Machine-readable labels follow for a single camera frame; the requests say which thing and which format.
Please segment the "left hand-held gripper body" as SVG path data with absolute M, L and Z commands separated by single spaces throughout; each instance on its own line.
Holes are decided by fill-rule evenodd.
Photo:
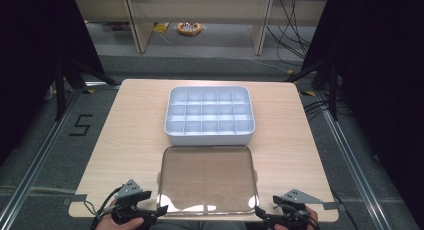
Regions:
M 128 180 L 115 196 L 115 207 L 112 218 L 117 224 L 124 224 L 134 218 L 141 217 L 138 204 L 127 204 L 124 197 L 132 192 L 144 191 L 133 179 Z

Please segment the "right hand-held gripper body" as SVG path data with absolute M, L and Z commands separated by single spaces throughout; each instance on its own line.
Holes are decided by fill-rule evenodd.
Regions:
M 322 204 L 323 201 L 298 189 L 292 189 L 281 196 L 290 202 L 282 206 L 284 216 L 288 218 L 289 230 L 306 230 L 309 214 L 307 204 Z

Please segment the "clear plastic box lid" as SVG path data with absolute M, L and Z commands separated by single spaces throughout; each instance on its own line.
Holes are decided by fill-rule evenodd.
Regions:
M 170 147 L 163 153 L 157 205 L 169 216 L 245 215 L 259 204 L 246 146 Z

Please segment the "person's right hand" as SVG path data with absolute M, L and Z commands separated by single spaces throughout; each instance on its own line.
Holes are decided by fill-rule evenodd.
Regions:
M 319 224 L 318 224 L 318 214 L 309 207 L 306 207 L 306 211 L 309 214 L 309 220 L 308 220 L 308 225 L 306 230 L 320 230 Z M 283 225 L 276 224 L 274 226 L 274 230 L 289 230 L 289 229 Z

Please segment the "person's left hand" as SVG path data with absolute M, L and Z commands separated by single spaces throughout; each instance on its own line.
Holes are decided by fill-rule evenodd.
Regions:
M 142 217 L 134 218 L 124 224 L 117 224 L 110 214 L 101 218 L 95 230 L 136 230 L 144 223 Z

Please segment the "white compartment storage box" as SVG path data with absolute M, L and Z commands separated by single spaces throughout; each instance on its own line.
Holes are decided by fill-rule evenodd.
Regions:
M 168 98 L 164 130 L 174 146 L 247 145 L 255 132 L 244 86 L 177 86 Z

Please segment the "black metal stand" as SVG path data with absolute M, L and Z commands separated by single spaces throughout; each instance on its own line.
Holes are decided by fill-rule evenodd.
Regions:
M 336 64 L 329 59 L 322 59 L 310 66 L 303 68 L 299 73 L 290 75 L 286 82 L 294 83 L 295 81 L 316 72 L 311 86 L 314 90 L 323 90 L 325 86 L 329 87 L 328 106 L 329 112 L 334 121 L 338 120 L 336 111 L 336 96 L 337 96 L 337 77 L 338 71 Z
M 87 64 L 70 58 L 64 57 L 57 61 L 55 66 L 55 84 L 56 84 L 56 99 L 57 113 L 56 120 L 59 120 L 67 109 L 65 100 L 65 82 L 68 82 L 72 89 L 82 90 L 87 84 L 83 80 L 81 74 L 87 73 L 109 86 L 119 86 L 120 82 L 108 77 L 102 69 L 96 69 Z

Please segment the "black curtain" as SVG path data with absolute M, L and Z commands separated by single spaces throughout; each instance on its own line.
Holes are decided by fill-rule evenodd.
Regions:
M 0 0 L 0 166 L 22 140 L 56 70 L 103 71 L 75 0 Z
M 369 143 L 424 228 L 424 0 L 326 0 L 304 64 L 328 56 Z

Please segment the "light wooden shelf unit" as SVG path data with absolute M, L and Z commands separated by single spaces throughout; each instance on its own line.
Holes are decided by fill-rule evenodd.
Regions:
M 127 22 L 135 49 L 146 51 L 156 22 L 241 24 L 250 27 L 254 53 L 262 53 L 269 25 L 316 26 L 324 0 L 75 0 L 87 21 Z

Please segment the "aluminium floor rail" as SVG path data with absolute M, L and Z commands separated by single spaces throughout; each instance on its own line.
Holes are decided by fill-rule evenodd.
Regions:
M 387 218 L 382 205 L 356 159 L 340 124 L 334 118 L 335 113 L 325 108 L 323 108 L 323 113 L 376 230 L 392 230 L 392 224 Z
M 28 134 L 0 167 L 0 230 L 73 230 L 84 224 L 69 215 L 89 148 L 75 126 L 89 98 L 66 94 L 67 109 L 55 120 L 54 100 L 42 106 Z

